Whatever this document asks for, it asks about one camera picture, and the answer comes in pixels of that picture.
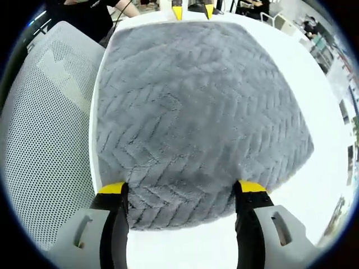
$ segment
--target gray plastic bracket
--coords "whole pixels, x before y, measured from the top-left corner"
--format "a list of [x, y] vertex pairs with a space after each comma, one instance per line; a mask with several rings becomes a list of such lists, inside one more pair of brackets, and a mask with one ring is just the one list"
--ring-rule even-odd
[[109, 211], [82, 209], [59, 229], [45, 254], [59, 268], [100, 269], [100, 243]]
[[317, 257], [320, 249], [306, 237], [305, 226], [283, 206], [256, 208], [255, 213], [264, 236], [265, 269], [306, 268]]

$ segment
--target white table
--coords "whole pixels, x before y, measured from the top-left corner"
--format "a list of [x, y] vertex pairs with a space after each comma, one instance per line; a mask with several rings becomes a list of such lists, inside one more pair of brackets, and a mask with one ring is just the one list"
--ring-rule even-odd
[[[183, 20], [204, 21], [206, 18], [202, 13], [184, 10]], [[171, 11], [148, 13], [122, 21], [116, 31], [166, 21], [176, 21]], [[271, 55], [297, 99], [315, 149], [306, 164], [274, 191], [271, 198], [302, 221], [307, 237], [316, 244], [347, 180], [347, 148], [342, 139], [345, 137], [344, 123], [330, 85], [310, 53], [279, 30], [231, 13], [213, 16], [212, 21], [234, 22], [247, 29]], [[95, 153], [97, 97], [98, 81], [91, 103], [89, 130], [91, 174], [96, 192], [101, 187]], [[211, 224], [177, 231], [131, 231], [127, 245], [128, 266], [131, 269], [236, 268], [235, 219], [232, 215]]]

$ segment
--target white perforated mesh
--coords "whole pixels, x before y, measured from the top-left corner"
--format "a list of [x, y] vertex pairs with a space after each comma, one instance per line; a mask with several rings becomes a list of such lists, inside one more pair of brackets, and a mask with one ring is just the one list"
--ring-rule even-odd
[[10, 201], [38, 246], [94, 197], [90, 102], [104, 49], [65, 22], [30, 52], [1, 118], [0, 165]]

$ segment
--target chevron pattern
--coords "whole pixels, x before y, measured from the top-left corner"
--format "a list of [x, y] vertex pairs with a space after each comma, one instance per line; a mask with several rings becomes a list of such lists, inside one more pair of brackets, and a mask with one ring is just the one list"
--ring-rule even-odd
[[314, 150], [291, 89], [242, 27], [149, 25], [117, 33], [100, 78], [104, 184], [125, 178], [133, 229], [234, 212], [237, 178], [279, 187]]

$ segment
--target person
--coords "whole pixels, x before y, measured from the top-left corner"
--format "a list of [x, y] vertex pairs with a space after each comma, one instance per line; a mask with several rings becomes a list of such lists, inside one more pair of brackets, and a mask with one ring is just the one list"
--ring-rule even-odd
[[[243, 0], [242, 2], [244, 3], [245, 6], [241, 6], [241, 4], [238, 3], [236, 14], [245, 15], [254, 20], [261, 19], [260, 17], [261, 12], [267, 15], [269, 14], [270, 0], [261, 0], [260, 2], [256, 0]], [[263, 16], [263, 20], [267, 21], [268, 17]]]
[[48, 30], [58, 22], [66, 21], [106, 47], [113, 27], [107, 6], [116, 7], [128, 17], [140, 15], [130, 0], [45, 0], [51, 18]]
[[306, 32], [305, 35], [309, 40], [312, 40], [318, 34], [317, 21], [314, 17], [309, 17], [308, 20], [304, 21], [303, 27]]

